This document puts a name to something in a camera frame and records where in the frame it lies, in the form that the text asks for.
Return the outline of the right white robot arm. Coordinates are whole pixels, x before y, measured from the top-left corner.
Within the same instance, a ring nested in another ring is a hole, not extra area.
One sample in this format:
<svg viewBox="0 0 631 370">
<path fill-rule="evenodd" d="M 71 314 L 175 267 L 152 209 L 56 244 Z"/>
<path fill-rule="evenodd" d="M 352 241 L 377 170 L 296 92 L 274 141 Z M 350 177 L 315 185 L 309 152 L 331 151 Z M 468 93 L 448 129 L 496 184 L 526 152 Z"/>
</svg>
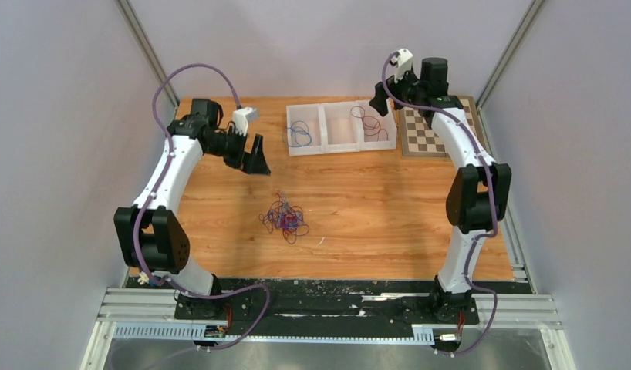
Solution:
<svg viewBox="0 0 631 370">
<path fill-rule="evenodd" d="M 389 108 L 416 110 L 438 135 L 456 175 L 446 199 L 452 237 L 444 266 L 424 307 L 438 321 L 449 321 L 471 306 L 472 278 L 484 241 L 495 237 L 504 218 L 511 168 L 497 162 L 482 146 L 467 122 L 458 97 L 449 94 L 444 58 L 423 59 L 413 70 L 407 49 L 392 52 L 383 64 L 370 106 L 381 116 Z"/>
</svg>

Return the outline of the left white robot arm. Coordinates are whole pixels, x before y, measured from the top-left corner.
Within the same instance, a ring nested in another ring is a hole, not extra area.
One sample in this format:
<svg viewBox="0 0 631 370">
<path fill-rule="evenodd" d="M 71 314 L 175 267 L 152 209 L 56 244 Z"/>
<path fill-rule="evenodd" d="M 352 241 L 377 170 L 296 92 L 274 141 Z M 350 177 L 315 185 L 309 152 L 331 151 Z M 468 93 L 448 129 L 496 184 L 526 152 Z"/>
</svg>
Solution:
<svg viewBox="0 0 631 370">
<path fill-rule="evenodd" d="M 194 308 L 206 319 L 224 310 L 218 278 L 191 257 L 189 237 L 177 218 L 191 173 L 205 155 L 246 174 L 271 173 L 263 153 L 263 137 L 255 135 L 245 149 L 249 124 L 259 117 L 253 107 L 239 107 L 222 128 L 223 109 L 211 99 L 193 99 L 191 111 L 166 128 L 168 138 L 152 177 L 132 205 L 114 214 L 116 235 L 125 264 L 141 273 L 143 283 L 167 282 L 196 298 Z"/>
</svg>

